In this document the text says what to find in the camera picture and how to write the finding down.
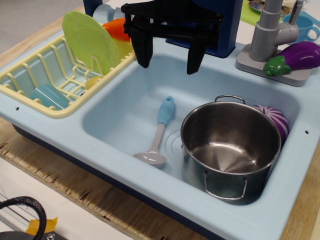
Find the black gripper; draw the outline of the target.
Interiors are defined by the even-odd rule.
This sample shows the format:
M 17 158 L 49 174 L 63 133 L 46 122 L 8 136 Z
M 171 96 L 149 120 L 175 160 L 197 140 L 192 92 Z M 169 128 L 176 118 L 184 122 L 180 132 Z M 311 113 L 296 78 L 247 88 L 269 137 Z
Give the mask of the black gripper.
M 153 56 L 153 38 L 191 42 L 187 74 L 198 72 L 207 48 L 217 49 L 224 17 L 193 0 L 151 0 L 126 3 L 124 32 L 131 38 L 137 62 L 148 68 Z

